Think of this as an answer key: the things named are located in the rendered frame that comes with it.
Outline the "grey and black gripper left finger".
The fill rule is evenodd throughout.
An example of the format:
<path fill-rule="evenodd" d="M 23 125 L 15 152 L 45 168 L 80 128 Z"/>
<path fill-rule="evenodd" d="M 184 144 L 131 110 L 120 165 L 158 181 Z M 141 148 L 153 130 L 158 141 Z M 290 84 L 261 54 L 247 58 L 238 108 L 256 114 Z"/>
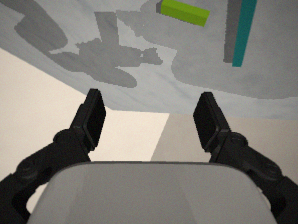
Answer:
<path fill-rule="evenodd" d="M 27 224 L 31 213 L 27 202 L 35 190 L 61 169 L 91 161 L 98 146 L 106 110 L 98 89 L 90 89 L 69 127 L 59 131 L 53 142 L 22 160 L 16 172 L 0 181 L 0 224 Z"/>

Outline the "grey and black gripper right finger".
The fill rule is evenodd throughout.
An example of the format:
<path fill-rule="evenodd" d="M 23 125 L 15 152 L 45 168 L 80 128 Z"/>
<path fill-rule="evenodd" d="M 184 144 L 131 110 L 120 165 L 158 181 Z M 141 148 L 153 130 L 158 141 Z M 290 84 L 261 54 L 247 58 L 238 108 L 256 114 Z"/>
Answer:
<path fill-rule="evenodd" d="M 231 131 L 212 92 L 201 94 L 193 118 L 202 149 L 212 155 L 209 162 L 246 173 L 269 200 L 277 224 L 298 224 L 298 185 L 284 177 L 275 162 L 249 147 L 242 134 Z"/>

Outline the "turquoise rod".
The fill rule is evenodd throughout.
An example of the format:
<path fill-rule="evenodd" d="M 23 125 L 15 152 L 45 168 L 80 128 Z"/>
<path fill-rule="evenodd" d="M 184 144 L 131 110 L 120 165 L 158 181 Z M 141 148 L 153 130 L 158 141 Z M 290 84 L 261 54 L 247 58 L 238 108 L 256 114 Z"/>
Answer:
<path fill-rule="evenodd" d="M 242 0 L 232 67 L 241 67 L 257 0 Z"/>

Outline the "lime green rod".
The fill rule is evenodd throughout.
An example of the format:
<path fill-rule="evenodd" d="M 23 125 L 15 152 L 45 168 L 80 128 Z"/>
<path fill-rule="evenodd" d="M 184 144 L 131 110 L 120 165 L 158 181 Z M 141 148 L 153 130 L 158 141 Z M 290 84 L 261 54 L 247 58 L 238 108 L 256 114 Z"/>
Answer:
<path fill-rule="evenodd" d="M 204 27 L 210 11 L 175 0 L 163 0 L 161 13 Z"/>

